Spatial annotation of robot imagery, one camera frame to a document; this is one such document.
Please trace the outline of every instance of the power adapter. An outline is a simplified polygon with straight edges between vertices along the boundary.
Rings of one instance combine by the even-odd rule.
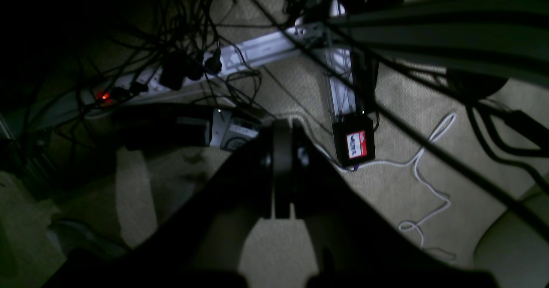
[[[139,93],[144,93],[144,92],[148,92],[148,91],[149,91],[149,86],[146,85],[146,84],[141,84],[141,83],[135,82],[135,81],[133,81],[130,84],[130,93],[132,93],[133,95],[137,95]]]
[[[114,100],[124,100],[126,98],[129,98],[130,96],[130,91],[119,86],[115,87],[109,92],[109,98],[112,98]]]
[[[190,61],[187,68],[187,77],[193,81],[196,81],[204,75],[204,69],[200,64],[204,61],[204,52],[200,51],[194,58],[194,61]]]
[[[183,80],[188,73],[187,54],[182,51],[174,51],[163,59],[163,70],[160,75],[160,85],[179,91],[183,86]]]
[[[223,64],[221,63],[221,49],[217,48],[214,51],[214,55],[206,59],[204,62],[204,67],[211,70],[213,73],[220,73],[223,69]]]
[[[372,119],[366,114],[347,115],[332,124],[335,152],[344,167],[361,165],[376,158]]]

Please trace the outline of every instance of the black plug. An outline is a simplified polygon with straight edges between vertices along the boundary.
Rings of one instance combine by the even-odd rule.
[[[183,85],[183,79],[187,75],[187,54],[181,51],[172,52],[163,59],[160,85],[179,91]]]
[[[194,61],[189,61],[189,66],[187,69],[187,77],[189,79],[196,81],[204,75],[204,69],[201,64],[204,61],[204,52],[200,51],[194,58]]]
[[[135,81],[133,81],[130,84],[130,93],[132,93],[134,95],[137,95],[137,94],[143,93],[143,92],[148,92],[148,91],[149,91],[149,86],[146,85],[146,84],[141,84],[141,83],[135,82]]]
[[[214,55],[211,58],[206,59],[204,67],[211,70],[213,73],[220,73],[223,69],[223,64],[221,63],[221,49],[217,48],[214,51]]]
[[[124,100],[126,98],[129,98],[130,96],[130,91],[119,86],[115,87],[109,92],[109,98],[112,98],[114,100]]]

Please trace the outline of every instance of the red label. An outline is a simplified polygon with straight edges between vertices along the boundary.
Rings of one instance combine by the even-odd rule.
[[[349,159],[368,155],[365,131],[353,132],[347,135],[347,150],[349,151]]]

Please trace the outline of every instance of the beige carpet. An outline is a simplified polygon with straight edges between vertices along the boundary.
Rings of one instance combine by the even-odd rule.
[[[271,11],[280,13],[282,2],[263,1]],[[237,6],[228,21],[265,22],[245,0],[239,0]],[[253,38],[265,32],[223,30],[223,34],[233,41]],[[101,68],[117,64],[116,56],[97,50],[93,53],[94,59],[102,60]],[[277,61],[268,68],[302,100],[315,118],[329,124],[321,69],[305,57]],[[302,112],[268,75],[264,74],[263,77],[258,102],[274,114]],[[510,81],[494,98],[512,108],[524,110],[549,126],[549,115],[546,113],[549,109],[548,96],[547,90]],[[520,197],[533,185],[533,180],[524,171],[498,165],[488,159],[473,135],[464,108],[458,103],[384,67],[379,71],[377,97],[425,136],[431,134],[447,113],[456,112],[457,121],[437,145],[514,197]],[[497,125],[509,144],[529,146],[528,141],[505,130],[502,124]],[[333,151],[331,137],[320,130],[314,130],[314,134]],[[381,118],[376,132],[378,159],[407,161],[418,148],[416,143]],[[8,253],[0,253],[0,262],[1,265],[11,266],[0,269],[0,286],[39,287],[59,268],[64,258],[45,237],[45,227],[55,218],[66,216],[80,219],[102,234],[122,238],[130,246],[139,245],[154,232],[163,214],[170,212],[167,207],[172,203],[169,197],[181,192],[181,184],[207,179],[228,155],[215,149],[184,148],[147,156],[120,149],[115,175],[88,184],[70,200],[57,204],[50,200],[34,202],[18,180],[0,174],[0,182],[6,185],[0,187],[0,243],[8,245]],[[547,160],[531,159],[527,162],[542,174],[549,171]],[[452,201],[448,210],[422,225],[425,246],[440,247],[455,253],[456,266],[474,268],[472,257],[475,246],[484,231],[504,212],[504,207],[428,153],[420,160],[419,170],[437,190],[449,194]],[[414,178],[411,167],[378,165],[365,167],[356,173],[344,173],[343,176],[395,228],[402,220],[423,218],[441,204]],[[415,232],[406,233],[406,236],[416,245],[419,243]],[[371,246],[390,247],[391,244]],[[239,270],[253,288],[304,286],[307,278],[317,272],[304,223],[300,220],[260,220],[248,237]]]

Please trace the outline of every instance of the white cable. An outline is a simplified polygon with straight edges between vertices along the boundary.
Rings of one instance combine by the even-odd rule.
[[[456,119],[457,119],[457,114],[455,114],[455,112],[451,112],[450,114],[445,116],[445,118],[443,118],[441,120],[441,122],[439,123],[437,128],[435,128],[433,133],[431,133],[431,136],[429,137],[429,142],[430,143],[435,143],[436,141],[438,141],[449,130],[449,128],[452,126],[452,124],[455,122]],[[325,156],[327,156],[330,161],[337,162],[326,151],[326,149],[322,145],[317,143],[317,144],[315,144],[315,146],[321,153],[323,153]],[[400,225],[398,225],[398,229],[402,232],[408,232],[408,231],[411,231],[411,230],[416,230],[417,233],[419,233],[419,236],[421,238],[420,245],[419,245],[420,249],[425,249],[423,247],[423,245],[425,243],[425,237],[423,236],[423,233],[422,233],[419,226],[422,225],[423,223],[425,223],[427,220],[431,219],[434,215],[439,214],[440,212],[446,210],[447,208],[449,208],[451,206],[451,202],[450,202],[449,198],[447,196],[445,196],[445,194],[443,194],[441,192],[438,192],[435,188],[433,188],[433,186],[431,184],[429,184],[426,180],[423,179],[423,177],[420,176],[419,171],[418,171],[418,164],[419,164],[419,160],[421,159],[421,157],[424,153],[425,153],[425,148],[422,147],[421,149],[419,149],[419,151],[416,153],[416,155],[414,155],[414,157],[412,157],[412,159],[410,159],[406,163],[396,163],[396,162],[393,162],[393,161],[371,161],[369,163],[362,164],[358,167],[358,169],[360,169],[362,167],[370,167],[370,166],[373,166],[373,165],[381,165],[381,164],[391,165],[393,167],[408,167],[411,164],[413,164],[412,172],[413,172],[414,176],[416,177],[416,179],[421,184],[423,184],[427,188],[429,188],[429,190],[435,196],[437,196],[437,198],[441,199],[444,202],[441,206],[439,206],[433,212],[430,212],[429,214],[427,214],[424,218],[420,219],[420,221],[418,221],[417,223],[414,223],[411,220],[404,220],[400,223]],[[349,169],[345,169],[344,167],[341,167],[339,165],[338,165],[338,168],[342,171],[350,171]],[[441,257],[436,257],[436,258],[440,259],[440,260],[443,260],[443,261],[452,262],[455,259],[455,255],[454,254],[451,254],[451,255],[453,256],[453,258],[451,258],[451,259],[445,259],[445,258],[441,258]]]

